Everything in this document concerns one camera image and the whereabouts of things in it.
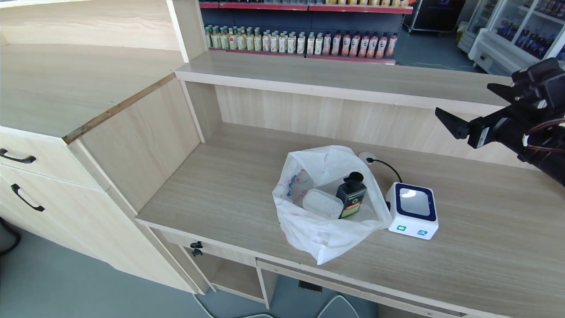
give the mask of wooden panel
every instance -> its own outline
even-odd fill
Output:
[[[79,141],[137,212],[200,138],[180,83],[173,79]],[[77,145],[70,147],[77,151]]]
[[[440,218],[433,239],[377,231],[321,266],[290,246],[271,193],[281,167],[288,152],[331,144],[378,153],[406,183],[433,189]],[[382,191],[396,181],[385,166],[371,170]],[[562,187],[539,171],[223,124],[136,218],[435,307],[485,317],[562,318],[565,250],[555,242],[565,242],[564,204]]]
[[[227,123],[535,169],[498,143],[474,149],[453,138],[432,109],[219,85],[216,92]]]
[[[0,124],[64,137],[181,64],[174,51],[10,44],[2,48]]]
[[[2,33],[11,44],[179,51],[165,0],[96,0],[7,8],[2,10]]]
[[[167,0],[172,24],[185,63],[208,51],[197,0]]]
[[[175,72],[205,84],[435,109],[490,114],[508,102],[488,83],[510,78],[423,67],[368,65],[320,59],[208,51]]]
[[[62,228],[56,220],[44,212],[36,211],[23,202],[11,189],[11,185],[3,177],[0,177],[0,216],[6,221],[61,246],[73,251],[83,253],[93,258],[99,258],[93,251],[84,246],[72,234]],[[19,190],[20,195],[29,200],[33,199],[27,195],[25,190]]]
[[[186,100],[193,117],[196,118],[198,133],[202,142],[210,138],[221,124],[221,113],[213,85],[182,82]]]
[[[17,183],[43,212],[114,268],[148,280],[195,291],[104,192],[3,167],[9,184]]]
[[[399,308],[403,311],[419,313],[420,315],[426,315],[428,317],[457,318],[457,317],[465,316],[465,314],[460,312],[449,311],[443,308],[431,307],[431,306],[427,306],[426,304],[401,302],[392,298],[388,298],[386,297],[386,295],[371,290],[367,290],[357,286],[352,286],[342,282],[337,282],[327,277],[318,276],[316,274],[305,273],[300,270],[285,268],[281,265],[268,263],[262,260],[257,261],[257,267],[264,270],[269,270],[277,274],[292,277],[297,280],[306,281],[309,283],[313,283],[315,285],[326,287],[338,291],[340,293],[345,293],[355,297],[370,300],[378,304],[387,304],[388,306],[394,306],[395,308]]]
[[[261,283],[261,291],[263,292],[265,306],[267,307],[267,310],[269,310],[271,309],[271,301],[273,300],[273,294],[277,287],[279,274],[261,269],[257,266],[257,275],[259,276],[259,282]]]
[[[110,185],[98,184],[73,156],[62,139],[47,137],[0,126],[0,148],[8,150],[6,156],[36,159],[24,164],[0,157],[0,163],[31,171],[47,177],[68,181],[81,186],[105,191]]]
[[[161,231],[161,233],[163,234],[163,236],[171,243],[173,244],[178,244],[180,246],[184,246],[188,249],[190,249],[190,244],[192,243],[196,243],[199,241],[198,238],[191,238],[190,236],[184,236],[184,235],[178,235],[175,233],[170,233],[167,231]],[[255,262],[255,257],[245,254],[245,253],[241,253],[241,252],[237,252],[234,250],[231,250],[229,248],[225,248],[225,247],[220,247],[218,245],[215,244],[210,244],[206,241],[202,242],[202,248],[200,248],[200,250],[202,251],[202,253],[204,254],[211,254],[211,255],[215,255],[218,257],[221,257],[223,259],[227,259],[227,260],[232,260],[241,264],[246,264],[248,266],[252,266],[255,267],[256,266],[256,262]]]

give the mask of refrigerator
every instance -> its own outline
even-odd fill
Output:
[[[550,57],[563,58],[565,0],[500,0],[468,56],[489,74],[510,76]]]
[[[457,44],[457,47],[463,50],[465,53],[469,53],[479,30],[486,27],[494,9],[498,3],[498,0],[481,0],[477,3],[469,25],[465,30],[463,37]]]

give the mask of black bottle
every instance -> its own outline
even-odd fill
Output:
[[[344,179],[345,183],[337,188],[336,196],[344,203],[344,210],[340,218],[344,218],[357,212],[361,207],[361,201],[367,192],[367,187],[363,184],[363,175],[357,171],[349,174]]]

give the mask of plastic container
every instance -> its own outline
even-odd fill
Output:
[[[321,217],[337,220],[344,209],[344,203],[337,196],[311,189],[304,196],[302,207]]]

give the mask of white plastic bag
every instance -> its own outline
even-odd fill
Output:
[[[351,172],[363,174],[367,192],[361,208],[340,220],[330,220],[304,210],[306,192],[318,188],[334,195]],[[318,265],[347,252],[376,230],[387,228],[392,217],[375,177],[348,147],[326,146],[291,152],[273,190],[277,215],[286,239],[308,252]]]

